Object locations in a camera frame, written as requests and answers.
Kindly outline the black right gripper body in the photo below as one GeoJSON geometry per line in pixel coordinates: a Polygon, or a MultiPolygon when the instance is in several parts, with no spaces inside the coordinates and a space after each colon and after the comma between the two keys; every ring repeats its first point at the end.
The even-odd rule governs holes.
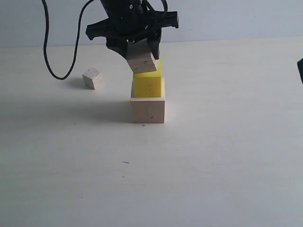
{"type": "Polygon", "coordinates": [[[301,82],[303,83],[303,58],[297,62],[297,68],[300,74],[301,82]]]}

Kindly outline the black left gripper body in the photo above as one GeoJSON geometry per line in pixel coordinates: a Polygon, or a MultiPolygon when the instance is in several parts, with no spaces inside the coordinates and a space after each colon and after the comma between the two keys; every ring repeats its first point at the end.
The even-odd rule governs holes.
{"type": "Polygon", "coordinates": [[[137,43],[146,39],[149,44],[158,45],[163,28],[178,28],[178,13],[168,11],[165,0],[163,11],[155,10],[147,0],[102,0],[101,4],[108,18],[87,26],[90,40],[105,37],[137,43]]]}

